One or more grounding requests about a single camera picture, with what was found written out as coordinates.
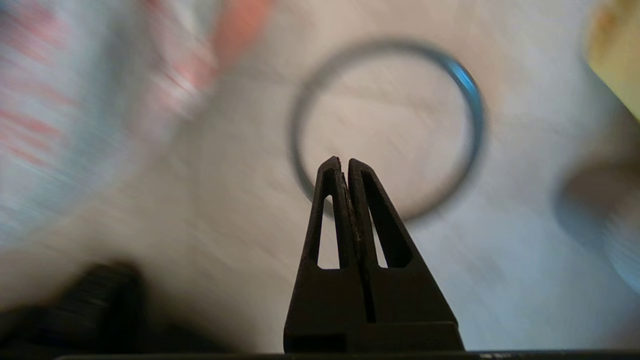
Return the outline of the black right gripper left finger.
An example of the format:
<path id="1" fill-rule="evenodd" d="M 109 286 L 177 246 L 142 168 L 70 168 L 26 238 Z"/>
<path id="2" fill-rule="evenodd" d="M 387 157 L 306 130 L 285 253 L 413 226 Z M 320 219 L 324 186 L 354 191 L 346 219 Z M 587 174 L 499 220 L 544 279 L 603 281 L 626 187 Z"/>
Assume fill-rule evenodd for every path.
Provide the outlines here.
<path id="1" fill-rule="evenodd" d="M 324 205 L 333 200 L 339 267 L 318 264 Z M 361 224 L 338 157 L 318 167 L 306 237 L 283 331 L 286 353 L 372 353 L 359 255 Z"/>

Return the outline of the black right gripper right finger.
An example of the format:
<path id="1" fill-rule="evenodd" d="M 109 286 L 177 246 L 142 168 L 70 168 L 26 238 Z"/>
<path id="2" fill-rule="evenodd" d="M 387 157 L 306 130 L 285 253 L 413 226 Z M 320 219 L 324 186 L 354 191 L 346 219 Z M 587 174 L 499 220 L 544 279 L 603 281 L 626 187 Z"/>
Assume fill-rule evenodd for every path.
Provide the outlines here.
<path id="1" fill-rule="evenodd" d="M 375 171 L 349 161 L 349 193 L 365 297 L 353 338 L 368 352 L 456 352 L 458 321 Z"/>

